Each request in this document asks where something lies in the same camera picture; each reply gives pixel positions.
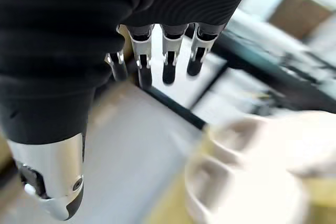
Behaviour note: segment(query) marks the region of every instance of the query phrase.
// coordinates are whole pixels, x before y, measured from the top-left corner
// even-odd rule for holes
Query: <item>black fingertip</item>
[[[163,66],[162,81],[166,85],[171,85],[175,81],[176,66],[172,64]]]
[[[152,71],[150,68],[141,68],[139,73],[139,85],[142,89],[150,89],[152,86]]]
[[[202,63],[201,62],[199,62],[197,60],[195,60],[195,61],[189,60],[187,73],[190,76],[197,76],[200,73],[201,68],[202,68]]]

